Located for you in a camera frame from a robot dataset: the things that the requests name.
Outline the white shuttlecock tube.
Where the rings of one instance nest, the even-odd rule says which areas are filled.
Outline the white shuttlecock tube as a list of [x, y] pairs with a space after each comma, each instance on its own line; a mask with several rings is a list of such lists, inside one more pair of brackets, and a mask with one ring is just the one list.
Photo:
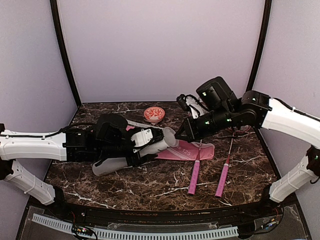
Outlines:
[[[128, 132], [132, 136], [137, 131], [147, 128], [136, 127], [130, 129]], [[98, 162], [92, 165], [92, 171], [96, 176], [105, 176], [118, 170], [124, 169], [126, 167], [137, 167], [147, 162], [149, 159], [156, 158], [159, 153], [169, 148], [170, 147], [165, 143], [163, 139], [160, 142], [147, 146], [146, 148], [138, 152], [133, 152], [132, 149], [132, 152], [128, 156], [108, 157], [99, 160]]]

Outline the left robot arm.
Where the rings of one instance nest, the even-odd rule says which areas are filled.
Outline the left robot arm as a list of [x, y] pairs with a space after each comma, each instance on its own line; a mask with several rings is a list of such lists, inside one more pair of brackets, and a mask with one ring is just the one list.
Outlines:
[[71, 124], [53, 133], [19, 133], [0, 125], [0, 178], [25, 194], [50, 206], [60, 218], [67, 218], [70, 206], [63, 191], [27, 171], [18, 159], [51, 159], [61, 162], [101, 164], [112, 158], [136, 166], [156, 154], [140, 151], [161, 139], [159, 129], [136, 127], [127, 130], [128, 121], [115, 113], [102, 114], [96, 123]]

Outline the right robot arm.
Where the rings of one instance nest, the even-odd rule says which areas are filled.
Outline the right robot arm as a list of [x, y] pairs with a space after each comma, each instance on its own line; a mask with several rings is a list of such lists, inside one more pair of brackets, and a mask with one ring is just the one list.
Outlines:
[[273, 130], [310, 144], [302, 160], [285, 176], [266, 187], [266, 198], [255, 205], [255, 213], [266, 217], [290, 194], [320, 176], [320, 120], [278, 98], [249, 90], [237, 98], [218, 76], [196, 89], [198, 97], [181, 94], [177, 103], [191, 115], [184, 119], [175, 137], [195, 142], [227, 128], [251, 126]]

